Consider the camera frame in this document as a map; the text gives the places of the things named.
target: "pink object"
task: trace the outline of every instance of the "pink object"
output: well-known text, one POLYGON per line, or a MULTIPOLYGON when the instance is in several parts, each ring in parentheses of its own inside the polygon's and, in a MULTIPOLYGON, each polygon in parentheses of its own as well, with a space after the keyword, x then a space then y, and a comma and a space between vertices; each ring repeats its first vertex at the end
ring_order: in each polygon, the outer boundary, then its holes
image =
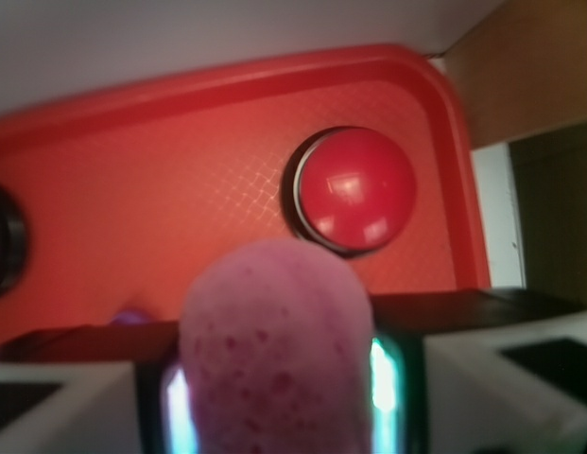
POLYGON ((298 173, 299 215, 313 236, 335 251, 385 246, 403 229, 415 204, 410 162, 377 131, 327 133, 308 149, 298 173))
POLYGON ((371 452, 371 305, 346 262, 295 239, 194 283, 181 362, 203 453, 371 452))

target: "red tray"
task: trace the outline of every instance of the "red tray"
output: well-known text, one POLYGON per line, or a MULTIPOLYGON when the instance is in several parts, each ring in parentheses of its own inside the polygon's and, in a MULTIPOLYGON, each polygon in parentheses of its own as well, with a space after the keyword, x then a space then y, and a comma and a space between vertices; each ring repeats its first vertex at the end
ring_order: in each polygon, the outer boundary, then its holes
POLYGON ((286 161, 314 132, 372 128, 407 153, 417 203, 402 233, 352 260, 371 293, 489 284, 465 124, 446 82, 392 45, 184 74, 0 118, 0 184, 26 213, 30 257, 0 298, 0 340, 105 323, 126 307, 179 315, 232 248, 291 236, 286 161))

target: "wooden surface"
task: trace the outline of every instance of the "wooden surface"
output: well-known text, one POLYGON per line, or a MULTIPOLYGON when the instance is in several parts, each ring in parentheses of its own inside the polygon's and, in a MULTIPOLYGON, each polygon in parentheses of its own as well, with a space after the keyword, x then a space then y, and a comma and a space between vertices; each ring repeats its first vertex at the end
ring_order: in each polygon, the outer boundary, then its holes
POLYGON ((587 0, 509 0, 445 63, 475 148, 587 120, 587 0))

